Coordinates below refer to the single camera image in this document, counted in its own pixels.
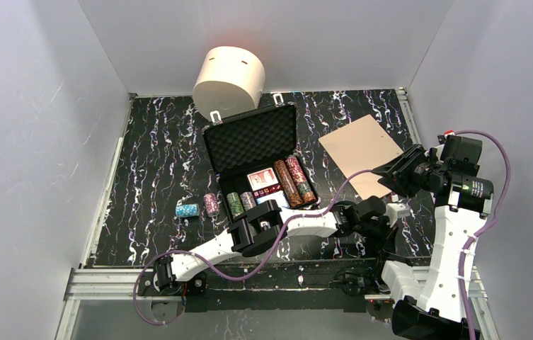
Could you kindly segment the blue card deck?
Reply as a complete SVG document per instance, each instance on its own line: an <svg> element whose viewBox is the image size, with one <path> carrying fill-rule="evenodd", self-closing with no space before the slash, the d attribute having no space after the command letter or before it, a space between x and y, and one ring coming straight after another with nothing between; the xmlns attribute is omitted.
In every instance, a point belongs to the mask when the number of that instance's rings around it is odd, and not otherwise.
<svg viewBox="0 0 533 340"><path fill-rule="evenodd" d="M275 191L263 197L256 198L257 204L264 203L267 200L274 200L280 208L290 207L283 191Z"/></svg>

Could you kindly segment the pink chip stack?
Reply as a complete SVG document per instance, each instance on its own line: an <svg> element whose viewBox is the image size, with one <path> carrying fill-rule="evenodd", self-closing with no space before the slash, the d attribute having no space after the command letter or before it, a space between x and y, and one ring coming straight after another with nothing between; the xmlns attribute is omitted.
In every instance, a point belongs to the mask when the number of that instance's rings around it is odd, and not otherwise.
<svg viewBox="0 0 533 340"><path fill-rule="evenodd" d="M219 215L219 202L214 193L207 193L203 196L205 212L208 217Z"/></svg>

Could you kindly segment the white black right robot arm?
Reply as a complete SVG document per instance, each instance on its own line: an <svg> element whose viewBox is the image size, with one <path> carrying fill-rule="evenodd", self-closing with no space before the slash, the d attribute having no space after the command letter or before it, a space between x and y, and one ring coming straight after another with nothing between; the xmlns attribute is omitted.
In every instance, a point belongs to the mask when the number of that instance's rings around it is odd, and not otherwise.
<svg viewBox="0 0 533 340"><path fill-rule="evenodd" d="M454 133L440 135L440 146L415 144L373 174L404 198L425 191L434 198L435 240L423 286L414 268L385 261L382 279L396 304L395 335L405 339L477 339L470 334L466 301L477 236L491 213L494 187L478 177L483 143Z"/></svg>

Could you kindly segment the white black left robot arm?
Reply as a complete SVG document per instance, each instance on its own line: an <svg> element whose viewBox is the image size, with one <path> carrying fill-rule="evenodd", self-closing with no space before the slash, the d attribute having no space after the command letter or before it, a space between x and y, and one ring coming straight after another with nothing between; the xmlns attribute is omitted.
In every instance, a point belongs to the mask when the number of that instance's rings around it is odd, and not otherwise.
<svg viewBox="0 0 533 340"><path fill-rule="evenodd" d="M235 257L272 254L287 237L327 239L360 234L381 249L397 220L409 214L403 203L385 203L372 196L360 203L337 202L318 210L282 208L267 200L241 213L233 224L211 240L191 250L173 249L155 260L154 276L144 279L161 294L183 292L200 273Z"/></svg>

